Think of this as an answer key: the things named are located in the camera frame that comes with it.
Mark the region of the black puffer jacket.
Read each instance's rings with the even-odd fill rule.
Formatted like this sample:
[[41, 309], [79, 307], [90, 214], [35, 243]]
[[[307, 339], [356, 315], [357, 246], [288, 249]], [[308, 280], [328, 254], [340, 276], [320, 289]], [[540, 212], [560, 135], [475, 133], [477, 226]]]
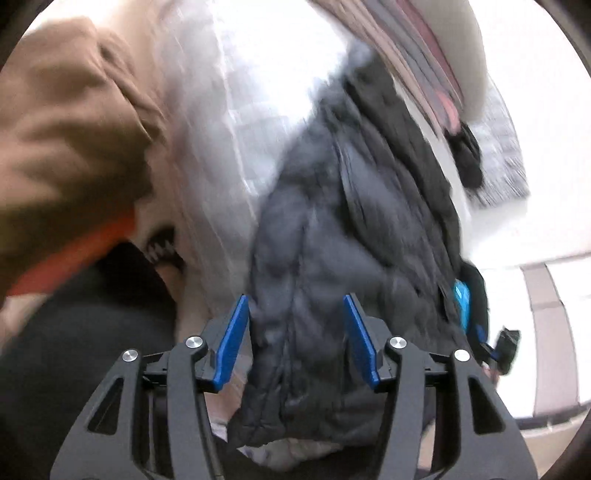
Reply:
[[253, 363], [232, 446], [374, 442], [384, 397], [346, 341], [344, 299], [419, 348], [466, 346], [454, 285], [459, 218], [381, 57], [356, 44], [263, 205], [249, 273]]

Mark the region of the black clothing of operator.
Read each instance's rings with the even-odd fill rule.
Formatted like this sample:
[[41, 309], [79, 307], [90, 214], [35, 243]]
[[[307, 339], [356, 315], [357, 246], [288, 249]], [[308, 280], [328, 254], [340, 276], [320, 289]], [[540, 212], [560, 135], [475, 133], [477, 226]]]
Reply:
[[90, 395], [125, 350], [175, 343], [176, 303], [157, 269], [171, 241], [113, 247], [60, 286], [1, 355], [1, 476], [46, 479]]

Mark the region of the grey padded headboard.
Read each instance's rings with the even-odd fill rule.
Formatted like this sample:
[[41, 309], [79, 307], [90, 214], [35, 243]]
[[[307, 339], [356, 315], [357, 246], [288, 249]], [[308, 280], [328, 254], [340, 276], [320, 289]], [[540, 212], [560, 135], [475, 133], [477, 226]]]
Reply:
[[498, 207], [529, 197], [522, 151], [509, 110], [491, 78], [481, 118], [469, 124], [481, 151], [483, 184], [469, 190], [475, 209]]

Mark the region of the black garment near headboard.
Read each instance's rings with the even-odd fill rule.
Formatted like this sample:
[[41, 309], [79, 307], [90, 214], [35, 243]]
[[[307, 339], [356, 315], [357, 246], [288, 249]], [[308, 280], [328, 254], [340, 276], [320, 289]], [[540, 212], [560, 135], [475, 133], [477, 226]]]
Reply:
[[483, 185], [482, 153], [470, 127], [462, 122], [460, 130], [446, 134], [460, 180], [464, 188], [478, 190]]

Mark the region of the pink folded blanket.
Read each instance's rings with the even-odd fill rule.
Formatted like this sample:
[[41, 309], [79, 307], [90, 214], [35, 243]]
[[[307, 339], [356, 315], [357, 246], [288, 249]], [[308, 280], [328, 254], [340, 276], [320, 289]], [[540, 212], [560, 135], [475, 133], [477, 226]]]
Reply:
[[460, 130], [462, 92], [435, 34], [410, 1], [394, 1], [394, 15], [401, 26], [405, 55], [441, 128]]

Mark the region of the brown garment on floor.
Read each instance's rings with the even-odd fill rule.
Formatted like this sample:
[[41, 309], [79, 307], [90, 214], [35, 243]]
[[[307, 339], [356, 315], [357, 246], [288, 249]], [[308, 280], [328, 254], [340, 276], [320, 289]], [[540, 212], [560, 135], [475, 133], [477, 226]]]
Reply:
[[150, 189], [163, 116], [125, 43], [86, 18], [24, 36], [1, 72], [1, 289]]

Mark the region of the large grey pillow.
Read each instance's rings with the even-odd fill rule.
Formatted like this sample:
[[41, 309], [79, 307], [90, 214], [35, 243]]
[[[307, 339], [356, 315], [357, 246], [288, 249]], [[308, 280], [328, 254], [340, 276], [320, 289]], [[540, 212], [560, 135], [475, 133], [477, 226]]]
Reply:
[[468, 0], [417, 0], [413, 6], [431, 28], [463, 95], [461, 118], [478, 121], [488, 88], [481, 30]]

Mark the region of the grey-blue folded blanket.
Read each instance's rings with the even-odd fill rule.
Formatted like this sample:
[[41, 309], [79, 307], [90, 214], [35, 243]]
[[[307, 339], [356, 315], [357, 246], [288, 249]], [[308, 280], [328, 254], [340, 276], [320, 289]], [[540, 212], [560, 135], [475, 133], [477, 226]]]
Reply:
[[394, 42], [433, 110], [449, 129], [457, 123], [463, 95], [435, 34], [410, 1], [363, 1]]

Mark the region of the grey quilted bed mattress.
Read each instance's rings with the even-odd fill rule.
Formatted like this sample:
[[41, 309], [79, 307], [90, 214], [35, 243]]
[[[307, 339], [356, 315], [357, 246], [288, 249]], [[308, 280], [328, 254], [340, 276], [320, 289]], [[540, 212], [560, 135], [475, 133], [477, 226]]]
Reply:
[[[374, 50], [420, 127], [448, 180], [464, 252], [468, 202], [452, 153], [375, 47], [308, 1], [165, 1], [154, 39], [159, 94], [168, 138], [156, 151], [158, 179], [171, 198], [189, 280], [180, 330], [199, 331], [249, 298], [253, 244], [263, 205], [294, 140], [315, 113], [322, 91], [356, 44]], [[228, 424], [242, 405], [252, 368], [252, 338], [238, 357], [238, 399], [214, 416]], [[363, 445], [284, 438], [238, 447], [274, 469]]]

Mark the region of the beige folded blanket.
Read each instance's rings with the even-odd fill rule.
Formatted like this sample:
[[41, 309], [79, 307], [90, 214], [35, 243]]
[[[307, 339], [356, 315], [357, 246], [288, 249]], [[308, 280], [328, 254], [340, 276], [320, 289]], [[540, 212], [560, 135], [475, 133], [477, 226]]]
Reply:
[[383, 57], [388, 67], [403, 83], [409, 94], [417, 102], [421, 113], [433, 128], [436, 135], [446, 133], [440, 125], [428, 99], [424, 95], [414, 74], [394, 42], [384, 33], [383, 29], [372, 18], [363, 1], [319, 1], [320, 6], [332, 16], [339, 19], [356, 37], [359, 37]]

